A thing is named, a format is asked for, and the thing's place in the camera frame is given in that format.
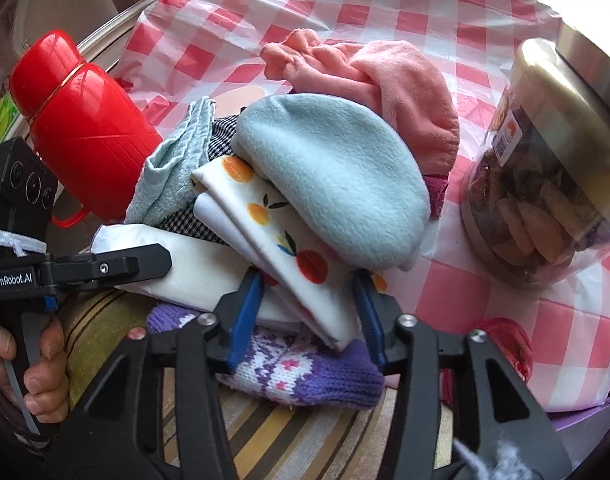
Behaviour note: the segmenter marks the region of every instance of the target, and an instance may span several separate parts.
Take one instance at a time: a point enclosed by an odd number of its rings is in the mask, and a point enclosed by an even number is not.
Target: red and white checkered plastic bag
[[[141,15],[119,81],[165,135],[187,105],[248,84],[268,93],[258,54],[295,28],[328,42],[407,40],[443,72],[461,119],[461,146],[445,205],[410,272],[385,273],[403,310],[439,330],[464,332],[507,317],[532,340],[528,383],[548,411],[595,406],[610,389],[610,257],[541,294],[498,283],[470,250],[461,181],[480,149],[522,40],[553,40],[560,19],[535,0],[160,0]]]

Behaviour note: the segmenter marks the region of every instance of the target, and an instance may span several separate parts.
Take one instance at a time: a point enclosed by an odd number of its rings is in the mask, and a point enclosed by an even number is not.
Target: striped cushion
[[[127,331],[144,325],[156,301],[121,290],[80,295],[63,307],[70,398],[74,405]],[[385,390],[374,410],[320,406],[290,409],[220,386],[229,444],[241,480],[373,480],[396,398]],[[163,386],[165,461],[178,465],[174,370]],[[449,463],[451,417],[441,432],[437,464]]]

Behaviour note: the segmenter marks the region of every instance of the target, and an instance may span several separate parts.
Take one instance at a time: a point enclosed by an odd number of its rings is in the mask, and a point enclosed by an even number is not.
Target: red thermos cup
[[[118,83],[54,30],[22,56],[9,90],[36,152],[83,205],[60,224],[72,225],[87,211],[123,219],[145,159],[162,139]]]

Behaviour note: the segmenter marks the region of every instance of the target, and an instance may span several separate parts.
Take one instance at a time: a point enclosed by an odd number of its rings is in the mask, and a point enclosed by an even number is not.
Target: hand
[[[29,393],[25,403],[39,422],[61,422],[69,412],[69,380],[65,373],[67,356],[64,352],[65,337],[60,321],[54,318],[40,336],[40,362],[30,367],[24,375]],[[0,326],[0,389],[16,404],[9,385],[3,360],[16,356],[16,342],[12,335]]]

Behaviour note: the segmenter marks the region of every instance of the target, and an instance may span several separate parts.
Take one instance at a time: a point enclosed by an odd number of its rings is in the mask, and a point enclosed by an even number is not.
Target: white fabric with fruit print
[[[343,349],[359,336],[354,267],[312,232],[270,182],[235,156],[198,168],[192,181],[207,194],[194,205],[196,217],[264,270],[272,290],[326,344]]]

